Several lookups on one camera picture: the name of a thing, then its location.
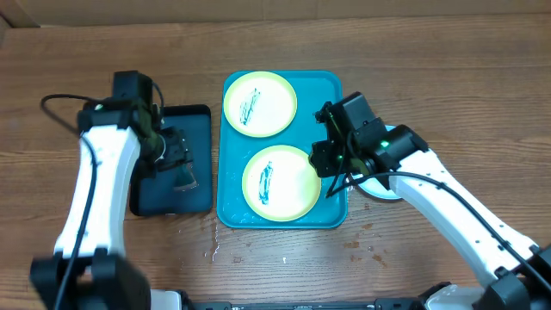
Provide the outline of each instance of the pale yellow plate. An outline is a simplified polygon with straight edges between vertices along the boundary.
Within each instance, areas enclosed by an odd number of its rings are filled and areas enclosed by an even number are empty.
[[[267,220],[296,220],[319,198],[321,179],[308,155],[292,146],[270,146],[255,154],[243,172],[245,200]]]
[[[224,115],[235,130],[263,138],[285,129],[297,108],[293,86],[267,71],[247,73],[230,85],[224,96]]]

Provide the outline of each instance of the tray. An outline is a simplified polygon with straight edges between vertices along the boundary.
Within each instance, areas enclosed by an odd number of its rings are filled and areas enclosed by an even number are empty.
[[[130,210],[138,216],[208,211],[213,206],[213,164],[210,108],[206,105],[166,107],[163,127],[183,129],[193,153],[193,172],[199,186],[173,189],[176,170],[158,172],[153,179],[131,184]]]
[[[317,124],[313,113],[328,101],[342,98],[342,86],[337,76],[328,71],[273,71],[286,78],[297,95],[298,108],[291,124],[268,138],[245,136],[229,124],[224,111],[220,121],[220,161],[218,168],[217,208],[220,221],[232,228],[267,229],[328,229],[339,226],[348,212],[346,191],[325,199],[332,177],[322,179],[318,201],[305,216],[288,222],[274,222],[258,216],[249,207],[241,189],[245,166],[257,152],[268,146],[294,146],[306,153],[312,143],[326,140],[325,126]],[[230,85],[249,71],[233,73],[224,83],[224,96]]]

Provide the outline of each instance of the round plate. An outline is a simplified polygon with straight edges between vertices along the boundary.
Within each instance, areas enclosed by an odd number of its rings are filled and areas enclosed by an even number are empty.
[[[224,96],[224,115],[235,130],[263,138],[285,129],[294,118],[297,100],[293,86],[267,71],[245,74]]]
[[[393,130],[395,126],[392,125],[386,125],[387,130]],[[357,174],[352,176],[354,179],[358,179],[360,177],[363,177],[361,174]],[[384,186],[382,186],[381,182],[379,182],[376,178],[369,179],[368,181],[361,183],[359,185],[359,188],[362,189],[364,192],[385,200],[399,200],[401,199],[398,195],[394,194],[394,192],[390,189],[385,189]]]
[[[270,146],[255,154],[243,172],[243,195],[267,220],[296,220],[319,198],[321,179],[308,154],[292,146]]]

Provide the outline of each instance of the blue tray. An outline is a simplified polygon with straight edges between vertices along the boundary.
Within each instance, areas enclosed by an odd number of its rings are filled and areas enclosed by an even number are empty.
[[[296,92],[298,107],[291,124],[280,133],[268,138],[252,138],[239,133],[224,116],[222,108],[220,124],[220,161],[218,166],[217,208],[220,220],[232,228],[334,228],[348,213],[346,191],[329,199],[325,193],[332,177],[322,179],[321,194],[312,210],[298,220],[274,222],[258,216],[249,207],[241,189],[245,166],[257,152],[268,146],[294,146],[307,154],[312,143],[326,140],[325,126],[317,124],[313,113],[325,102],[338,102],[343,88],[337,76],[328,71],[273,71],[286,78]],[[224,83],[224,96],[230,85],[249,71],[233,73]]]

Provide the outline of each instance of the wooden tabletop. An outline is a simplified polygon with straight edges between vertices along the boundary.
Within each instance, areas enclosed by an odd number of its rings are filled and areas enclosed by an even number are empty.
[[[226,77],[329,70],[345,94],[360,90],[387,123],[419,133],[497,216],[551,243],[549,15],[11,29],[0,48],[1,308],[41,308],[29,265],[52,254],[77,175],[77,141],[39,111],[40,98],[108,96],[113,72],[133,69],[169,105],[212,109],[214,186]],[[74,119],[81,103],[58,107]],[[153,288],[195,301],[365,301],[476,284],[414,207],[349,198],[333,230],[233,230],[214,209],[127,214],[127,257]]]

